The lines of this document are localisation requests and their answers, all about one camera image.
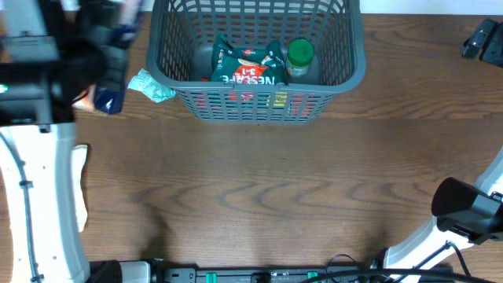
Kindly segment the Kleenex tissue multipack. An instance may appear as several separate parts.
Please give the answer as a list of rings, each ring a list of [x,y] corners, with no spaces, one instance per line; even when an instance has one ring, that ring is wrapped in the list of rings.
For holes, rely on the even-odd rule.
[[[102,50],[106,72],[74,100],[76,108],[108,115],[122,111],[129,49],[142,21],[143,0],[80,1],[78,31]]]

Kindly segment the teal packet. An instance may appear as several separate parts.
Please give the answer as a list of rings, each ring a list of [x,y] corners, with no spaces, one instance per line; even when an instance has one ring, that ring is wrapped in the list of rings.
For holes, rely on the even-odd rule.
[[[148,71],[142,68],[130,80],[128,89],[144,94],[155,103],[160,103],[176,97],[176,92],[171,88],[158,83]]]

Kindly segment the beige paper pouch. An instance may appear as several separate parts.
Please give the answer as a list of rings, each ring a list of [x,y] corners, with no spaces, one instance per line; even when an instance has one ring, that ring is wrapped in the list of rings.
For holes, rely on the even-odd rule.
[[[86,165],[87,153],[88,145],[76,145],[72,149],[72,181],[75,198],[75,215],[80,233],[83,232],[88,218],[82,189],[83,169]]]

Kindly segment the green Nescafe coffee bag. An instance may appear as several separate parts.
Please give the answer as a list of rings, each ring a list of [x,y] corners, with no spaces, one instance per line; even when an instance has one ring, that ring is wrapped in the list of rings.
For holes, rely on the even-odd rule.
[[[219,35],[212,47],[211,82],[247,85],[287,84],[285,60],[278,40],[264,49],[236,48],[224,35]]]

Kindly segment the green lid jar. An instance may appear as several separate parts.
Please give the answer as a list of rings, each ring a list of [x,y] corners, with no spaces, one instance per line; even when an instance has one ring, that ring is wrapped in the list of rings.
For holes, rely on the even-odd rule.
[[[314,58],[314,46],[306,39],[295,39],[288,46],[286,70],[289,76],[299,78],[307,74]]]

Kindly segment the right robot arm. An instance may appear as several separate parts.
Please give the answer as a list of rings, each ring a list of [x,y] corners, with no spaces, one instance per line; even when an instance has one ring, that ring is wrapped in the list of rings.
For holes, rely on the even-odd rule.
[[[443,180],[431,203],[431,217],[403,242],[384,250],[383,269],[430,270],[453,253],[502,239],[502,152],[469,185]]]

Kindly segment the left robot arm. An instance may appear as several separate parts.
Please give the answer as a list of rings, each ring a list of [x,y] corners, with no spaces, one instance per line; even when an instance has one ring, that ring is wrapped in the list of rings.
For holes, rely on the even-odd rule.
[[[69,21],[59,1],[7,1],[1,66],[1,173],[15,282],[121,282],[115,260],[89,261],[72,182],[74,100],[123,70],[121,5],[83,1]]]

